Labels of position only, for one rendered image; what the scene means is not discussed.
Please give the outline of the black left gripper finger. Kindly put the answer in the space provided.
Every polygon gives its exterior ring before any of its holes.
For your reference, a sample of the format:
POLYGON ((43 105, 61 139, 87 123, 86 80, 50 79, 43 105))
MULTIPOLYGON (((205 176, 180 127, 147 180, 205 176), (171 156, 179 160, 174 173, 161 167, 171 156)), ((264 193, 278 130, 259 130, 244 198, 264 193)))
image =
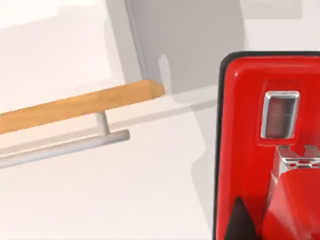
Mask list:
POLYGON ((256 228, 243 200, 236 197, 225 231, 224 240, 256 240, 256 228))

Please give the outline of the red stapler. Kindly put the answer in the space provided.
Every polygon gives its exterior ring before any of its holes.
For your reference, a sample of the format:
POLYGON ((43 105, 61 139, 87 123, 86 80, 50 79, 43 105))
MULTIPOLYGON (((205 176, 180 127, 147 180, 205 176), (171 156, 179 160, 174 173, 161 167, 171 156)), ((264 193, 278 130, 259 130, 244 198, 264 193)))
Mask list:
POLYGON ((320 52, 239 51, 220 65, 212 240, 236 198, 256 240, 320 240, 320 52))

